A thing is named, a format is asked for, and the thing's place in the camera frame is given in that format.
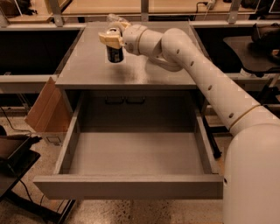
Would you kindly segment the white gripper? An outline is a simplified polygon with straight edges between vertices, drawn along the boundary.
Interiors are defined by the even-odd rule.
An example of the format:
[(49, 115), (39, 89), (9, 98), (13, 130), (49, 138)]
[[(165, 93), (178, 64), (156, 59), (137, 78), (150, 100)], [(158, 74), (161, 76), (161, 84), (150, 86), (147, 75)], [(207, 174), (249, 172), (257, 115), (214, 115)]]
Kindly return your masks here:
[(108, 47), (121, 49), (124, 47), (128, 53), (139, 55), (139, 43), (142, 34), (148, 29), (140, 24), (131, 25), (125, 21), (115, 21), (110, 28), (118, 32), (99, 32), (99, 40)]

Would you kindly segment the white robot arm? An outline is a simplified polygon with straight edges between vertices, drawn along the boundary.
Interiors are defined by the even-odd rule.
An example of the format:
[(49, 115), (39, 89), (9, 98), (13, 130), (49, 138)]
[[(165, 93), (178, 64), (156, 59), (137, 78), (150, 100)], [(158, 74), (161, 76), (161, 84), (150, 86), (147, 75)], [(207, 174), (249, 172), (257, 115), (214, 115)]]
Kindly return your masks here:
[(99, 40), (185, 69), (233, 139), (223, 180), (223, 224), (280, 224), (280, 120), (215, 66), (179, 28), (112, 22)]

